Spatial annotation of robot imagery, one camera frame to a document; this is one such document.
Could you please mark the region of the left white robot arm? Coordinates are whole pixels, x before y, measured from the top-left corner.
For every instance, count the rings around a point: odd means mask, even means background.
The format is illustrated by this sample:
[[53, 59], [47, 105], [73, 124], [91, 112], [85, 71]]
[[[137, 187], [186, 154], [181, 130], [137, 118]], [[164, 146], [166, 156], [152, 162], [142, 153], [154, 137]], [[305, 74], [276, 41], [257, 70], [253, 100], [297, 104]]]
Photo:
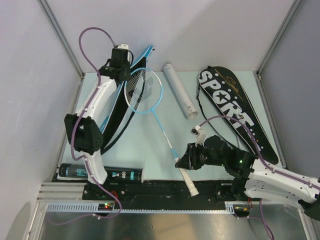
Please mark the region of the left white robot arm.
[[106, 65], [96, 70], [95, 85], [85, 102], [74, 114], [64, 117], [71, 156], [75, 161], [84, 161], [88, 180], [96, 184], [93, 193], [101, 200], [110, 196], [111, 187], [104, 183], [108, 174], [101, 156], [104, 137], [98, 120], [118, 85], [130, 76], [128, 54], [127, 44], [114, 46]]

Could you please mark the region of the white shuttlecock tube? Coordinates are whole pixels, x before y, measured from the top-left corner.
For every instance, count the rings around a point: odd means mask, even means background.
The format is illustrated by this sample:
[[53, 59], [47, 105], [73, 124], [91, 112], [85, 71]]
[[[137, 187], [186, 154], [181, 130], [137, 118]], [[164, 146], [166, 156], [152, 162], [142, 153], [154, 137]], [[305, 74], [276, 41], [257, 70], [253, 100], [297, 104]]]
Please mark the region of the white shuttlecock tube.
[[185, 117], [189, 120], [194, 119], [199, 112], [191, 100], [185, 86], [183, 85], [183, 82], [178, 76], [176, 69], [171, 63], [165, 64], [162, 69]]

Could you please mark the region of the light blue racket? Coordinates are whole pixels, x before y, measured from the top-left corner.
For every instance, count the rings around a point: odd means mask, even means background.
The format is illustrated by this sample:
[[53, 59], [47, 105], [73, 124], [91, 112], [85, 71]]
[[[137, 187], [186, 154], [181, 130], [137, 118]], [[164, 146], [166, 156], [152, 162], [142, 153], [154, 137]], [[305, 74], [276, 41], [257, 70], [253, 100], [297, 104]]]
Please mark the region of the light blue racket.
[[137, 114], [152, 113], [163, 133], [174, 161], [180, 159], [177, 151], [172, 146], [165, 128], [156, 114], [156, 107], [163, 97], [163, 85], [158, 75], [151, 69], [139, 67], [131, 72], [130, 77], [124, 83], [124, 97], [128, 107]]

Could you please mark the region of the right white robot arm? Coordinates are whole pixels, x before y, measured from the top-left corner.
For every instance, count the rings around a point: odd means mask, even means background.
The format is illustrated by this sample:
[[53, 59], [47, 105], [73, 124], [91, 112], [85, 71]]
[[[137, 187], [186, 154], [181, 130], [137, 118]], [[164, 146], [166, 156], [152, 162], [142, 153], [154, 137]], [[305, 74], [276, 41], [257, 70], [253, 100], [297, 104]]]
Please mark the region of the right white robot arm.
[[214, 135], [203, 144], [188, 143], [175, 167], [198, 170], [203, 166], [224, 167], [233, 176], [230, 191], [238, 201], [264, 199], [295, 207], [314, 220], [320, 219], [320, 180], [278, 168]]

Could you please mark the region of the blue racket cover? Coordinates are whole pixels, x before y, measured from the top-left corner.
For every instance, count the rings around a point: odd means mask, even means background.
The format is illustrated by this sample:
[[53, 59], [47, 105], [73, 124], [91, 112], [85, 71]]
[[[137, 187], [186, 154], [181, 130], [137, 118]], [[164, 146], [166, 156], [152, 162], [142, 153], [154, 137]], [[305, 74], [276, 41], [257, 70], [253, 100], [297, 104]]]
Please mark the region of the blue racket cover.
[[117, 90], [110, 114], [103, 121], [102, 135], [103, 143], [100, 153], [103, 155], [109, 151], [121, 138], [129, 126], [135, 113], [131, 110], [125, 100], [125, 84], [122, 83]]

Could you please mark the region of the black racket cover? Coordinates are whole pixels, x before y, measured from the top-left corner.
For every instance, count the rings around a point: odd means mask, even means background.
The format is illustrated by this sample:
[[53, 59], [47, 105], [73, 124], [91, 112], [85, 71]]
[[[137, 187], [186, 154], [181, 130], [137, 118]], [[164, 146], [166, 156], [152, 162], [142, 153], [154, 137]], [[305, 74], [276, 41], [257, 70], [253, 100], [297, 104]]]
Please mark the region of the black racket cover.
[[202, 91], [220, 115], [228, 117], [225, 122], [244, 146], [277, 165], [279, 157], [235, 73], [223, 66], [208, 66], [199, 72], [197, 80], [197, 92]]

